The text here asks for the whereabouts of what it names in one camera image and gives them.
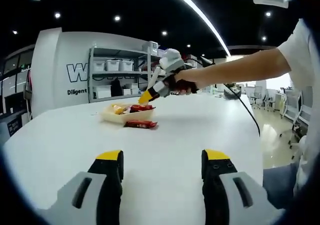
hand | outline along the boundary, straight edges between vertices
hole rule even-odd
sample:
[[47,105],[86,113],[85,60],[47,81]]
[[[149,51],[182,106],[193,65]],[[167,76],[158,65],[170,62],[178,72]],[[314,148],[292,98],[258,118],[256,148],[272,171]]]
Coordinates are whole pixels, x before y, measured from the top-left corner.
[[[203,70],[194,68],[194,69],[187,69],[187,70],[182,70],[178,74],[174,76],[175,81],[178,82],[179,80],[185,80],[189,82],[194,82],[196,87],[198,89],[205,88],[207,85],[203,81]],[[189,88],[188,90],[180,90],[179,94],[181,95],[189,95],[191,94],[191,89]]]

desk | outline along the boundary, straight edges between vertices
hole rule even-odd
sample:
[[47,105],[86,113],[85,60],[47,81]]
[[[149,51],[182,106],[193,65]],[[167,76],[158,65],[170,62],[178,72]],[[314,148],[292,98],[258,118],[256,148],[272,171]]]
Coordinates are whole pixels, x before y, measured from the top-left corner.
[[[248,97],[241,99],[252,110]],[[115,102],[137,98],[50,110],[7,141],[4,155],[33,206],[49,208],[73,176],[116,149],[124,152],[122,225],[205,224],[203,149],[225,152],[238,171],[262,184],[260,137],[240,101],[207,94],[159,98],[152,102],[157,130],[101,122],[96,113]]]

white wall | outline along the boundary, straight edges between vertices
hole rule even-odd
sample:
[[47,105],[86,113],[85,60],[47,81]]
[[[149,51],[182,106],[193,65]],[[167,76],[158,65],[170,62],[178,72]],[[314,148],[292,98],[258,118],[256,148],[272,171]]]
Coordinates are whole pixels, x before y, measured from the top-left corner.
[[[31,64],[32,114],[34,117],[55,108],[85,104],[88,99],[89,49],[142,50],[146,41],[110,33],[62,32],[61,28],[41,31]],[[82,80],[72,82],[67,65],[84,69]],[[68,90],[86,90],[68,95]]]

black ceiling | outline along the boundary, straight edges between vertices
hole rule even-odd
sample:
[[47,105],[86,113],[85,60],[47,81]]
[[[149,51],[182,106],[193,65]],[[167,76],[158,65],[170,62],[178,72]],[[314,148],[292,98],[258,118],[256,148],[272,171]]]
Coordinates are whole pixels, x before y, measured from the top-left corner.
[[[253,0],[193,0],[216,27],[227,46],[278,46],[295,27],[298,14],[289,9],[257,5]],[[0,56],[34,44],[39,31],[62,27],[62,31],[90,31],[156,41],[164,47],[225,55],[221,45],[200,17],[182,0],[1,0],[2,42]],[[61,18],[55,19],[54,12]],[[265,16],[266,11],[272,17]],[[121,16],[114,22],[115,15]],[[168,36],[161,31],[168,31]],[[231,54],[243,51],[232,50]]]

floor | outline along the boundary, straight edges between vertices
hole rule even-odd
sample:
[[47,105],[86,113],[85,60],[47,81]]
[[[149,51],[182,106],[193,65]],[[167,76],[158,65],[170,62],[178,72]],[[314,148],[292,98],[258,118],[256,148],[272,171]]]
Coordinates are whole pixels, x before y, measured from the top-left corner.
[[254,109],[253,112],[261,132],[263,168],[288,165],[295,150],[290,149],[288,145],[290,133],[282,137],[279,137],[279,134],[289,130],[292,124],[285,118],[281,119],[278,111]]

